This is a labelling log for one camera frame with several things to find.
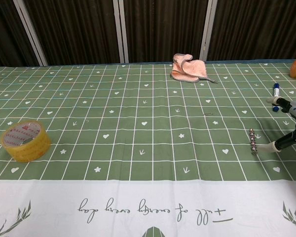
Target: tape label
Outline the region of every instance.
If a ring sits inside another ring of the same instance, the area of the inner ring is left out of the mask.
[[[8,131],[3,142],[7,146],[21,146],[36,138],[40,131],[41,126],[38,123],[23,123]]]

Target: tape roll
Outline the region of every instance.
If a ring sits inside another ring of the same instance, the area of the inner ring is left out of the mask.
[[[0,139],[1,145],[18,162],[40,158],[50,147],[50,139],[43,125],[25,121],[10,127]]]

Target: brown curtain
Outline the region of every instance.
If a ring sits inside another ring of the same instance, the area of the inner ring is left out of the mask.
[[[130,62],[199,58],[208,0],[124,0]]]
[[[111,0],[24,0],[49,65],[119,63]]]
[[[0,66],[38,66],[13,1],[0,0]]]
[[[219,0],[207,60],[296,58],[296,0]]]

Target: pink towel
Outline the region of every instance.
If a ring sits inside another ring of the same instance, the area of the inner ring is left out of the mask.
[[[175,80],[198,82],[200,79],[209,80],[217,83],[213,79],[209,79],[206,73],[205,63],[201,60],[193,60],[190,54],[177,53],[173,56],[173,68],[171,77]]]

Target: arrow print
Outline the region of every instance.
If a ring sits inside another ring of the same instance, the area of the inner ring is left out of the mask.
[[[183,171],[184,171],[185,174],[189,173],[189,170],[187,169],[187,167],[183,168]]]

